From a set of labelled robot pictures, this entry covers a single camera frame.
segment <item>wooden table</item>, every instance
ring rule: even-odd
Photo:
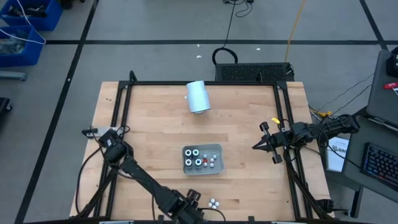
[[[99,93],[93,126],[109,126],[117,92],[117,82],[104,82]],[[288,83],[295,121],[311,122],[303,83]],[[271,86],[207,86],[211,110],[191,114],[181,86],[133,86],[127,125],[131,131],[124,140],[134,148],[134,157],[160,184],[186,194],[195,189],[202,194],[200,207],[211,198],[220,202],[219,209],[227,220],[294,220],[285,164],[273,164],[272,154],[252,150],[262,132],[259,124],[268,121],[270,132],[277,132],[271,121],[277,117]],[[284,117],[286,111],[280,92]],[[225,170],[217,175],[186,176],[182,170],[182,148],[186,145],[220,143],[224,150]],[[316,143],[308,145],[316,149]],[[88,140],[85,158],[96,148]],[[310,192],[316,199],[330,198],[320,156],[302,150],[302,161]],[[103,160],[95,155],[87,163],[79,195],[80,208],[98,188]],[[297,189],[302,205],[302,194]],[[105,193],[104,214],[108,193]],[[133,180],[118,177],[112,219],[150,220],[151,196]],[[222,220],[212,211],[209,220]]]

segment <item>gray floor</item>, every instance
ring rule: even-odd
[[[48,40],[79,40],[93,0],[64,11]],[[366,1],[385,40],[398,40],[394,0]],[[254,3],[244,18],[233,19],[230,39],[286,40],[300,1]],[[232,6],[214,0],[101,0],[88,40],[201,40],[224,39]],[[357,0],[308,0],[295,40],[377,40]],[[14,110],[0,130],[0,216],[12,223],[43,145],[76,45],[46,45],[36,66],[4,68],[28,74],[25,82],[0,81],[0,96],[9,97]],[[213,80],[211,54],[220,45],[85,45],[45,161],[26,222],[66,218],[70,211],[78,170],[86,146],[80,134],[93,119],[100,84],[125,80],[134,70],[139,80]],[[228,45],[239,62],[281,62],[286,45]],[[304,82],[314,108],[323,106],[374,71],[380,45],[292,45],[289,61],[295,79]],[[219,63],[232,62],[220,53]],[[326,110],[343,106],[371,78],[349,91]],[[367,103],[366,91],[341,113],[353,113]],[[331,197],[350,208],[353,192],[333,182]],[[365,191],[357,221],[394,223],[398,204]],[[338,214],[344,220],[354,220]]]

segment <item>yellow cable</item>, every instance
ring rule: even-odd
[[[286,54],[285,54],[285,62],[287,62],[287,56],[288,56],[288,54],[289,54],[290,41],[291,41],[292,38],[293,38],[294,31],[296,30],[297,23],[298,23],[299,20],[300,20],[301,12],[303,11],[303,8],[304,8],[304,5],[305,5],[305,2],[306,2],[306,1],[307,1],[307,0],[302,0],[302,2],[301,2],[300,9],[298,10],[298,13],[297,13],[296,21],[294,22],[292,32],[290,33],[289,40],[287,41],[287,48],[286,48]]]

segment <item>keyboard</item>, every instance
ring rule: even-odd
[[[362,172],[398,191],[398,156],[367,143]]]

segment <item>blue bin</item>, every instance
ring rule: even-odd
[[[0,27],[0,29],[8,34],[15,34],[18,30],[21,30],[29,34],[29,40],[43,42],[43,39],[36,33],[32,26]],[[0,39],[6,38],[9,38],[9,36],[0,32]],[[0,67],[35,65],[39,59],[42,47],[42,44],[26,42],[23,51],[19,54],[0,54]]]
[[[45,10],[47,17],[46,18],[39,18],[39,17],[28,17],[29,22],[35,27],[36,30],[54,30],[57,26],[58,21],[60,20],[62,14],[62,8],[57,2],[57,0],[19,0],[19,2],[24,5],[25,3],[30,5],[37,5],[40,7],[42,5],[47,6]],[[17,0],[8,0],[3,8],[0,11],[0,19],[7,22],[10,26],[23,26],[29,25],[25,17],[14,17],[8,16],[7,13],[10,10],[11,6],[14,6],[18,9],[21,7],[19,6]]]

